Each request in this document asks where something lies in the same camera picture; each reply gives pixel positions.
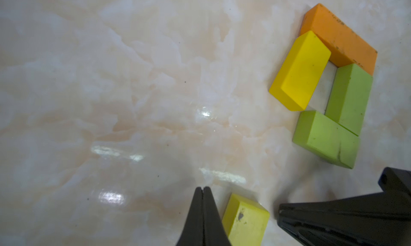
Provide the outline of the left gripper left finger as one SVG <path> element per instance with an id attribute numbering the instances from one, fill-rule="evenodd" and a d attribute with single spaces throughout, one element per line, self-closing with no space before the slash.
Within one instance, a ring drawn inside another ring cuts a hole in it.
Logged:
<path id="1" fill-rule="evenodd" d="M 203 190 L 195 189 L 177 246 L 203 246 Z"/>

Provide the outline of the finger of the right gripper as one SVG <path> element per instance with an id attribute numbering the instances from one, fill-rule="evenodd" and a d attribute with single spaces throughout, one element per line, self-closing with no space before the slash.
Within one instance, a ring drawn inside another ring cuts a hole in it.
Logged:
<path id="1" fill-rule="evenodd" d="M 279 206 L 278 226 L 304 246 L 408 246 L 411 173 L 386 167 L 382 192 Z"/>

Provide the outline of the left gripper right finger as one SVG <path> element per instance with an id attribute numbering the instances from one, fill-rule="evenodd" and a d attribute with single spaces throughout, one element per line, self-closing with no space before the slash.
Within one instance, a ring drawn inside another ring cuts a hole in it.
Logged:
<path id="1" fill-rule="evenodd" d="M 203 188 L 203 245 L 230 246 L 210 187 Z"/>

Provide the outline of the long yellow block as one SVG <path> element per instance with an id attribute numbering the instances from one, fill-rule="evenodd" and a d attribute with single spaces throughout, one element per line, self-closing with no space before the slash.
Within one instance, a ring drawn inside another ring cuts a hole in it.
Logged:
<path id="1" fill-rule="evenodd" d="M 222 218 L 226 235 L 233 246 L 259 246 L 270 218 L 261 204 L 231 194 Z"/>

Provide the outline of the lime green block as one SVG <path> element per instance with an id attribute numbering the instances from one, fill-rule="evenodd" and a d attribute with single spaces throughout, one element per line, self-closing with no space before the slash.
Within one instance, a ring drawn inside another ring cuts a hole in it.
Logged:
<path id="1" fill-rule="evenodd" d="M 348 129 L 318 111 L 300 113 L 293 143 L 327 162 L 353 169 L 360 139 Z"/>
<path id="2" fill-rule="evenodd" d="M 337 69 L 325 115 L 359 136 L 373 77 L 356 64 Z"/>

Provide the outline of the small yellow block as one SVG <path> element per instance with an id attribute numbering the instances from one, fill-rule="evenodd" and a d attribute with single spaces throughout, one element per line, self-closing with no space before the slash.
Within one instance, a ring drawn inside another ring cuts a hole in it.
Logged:
<path id="1" fill-rule="evenodd" d="M 299 36 L 273 81 L 269 93 L 289 111 L 304 111 L 331 57 L 313 32 Z"/>

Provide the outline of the orange long block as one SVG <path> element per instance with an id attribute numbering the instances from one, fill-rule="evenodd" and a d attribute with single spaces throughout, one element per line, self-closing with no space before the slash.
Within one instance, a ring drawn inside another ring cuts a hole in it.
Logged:
<path id="1" fill-rule="evenodd" d="M 314 32 L 331 51 L 330 61 L 337 67 L 356 64 L 374 74 L 378 52 L 324 5 L 317 4 L 304 16 L 300 34 Z"/>

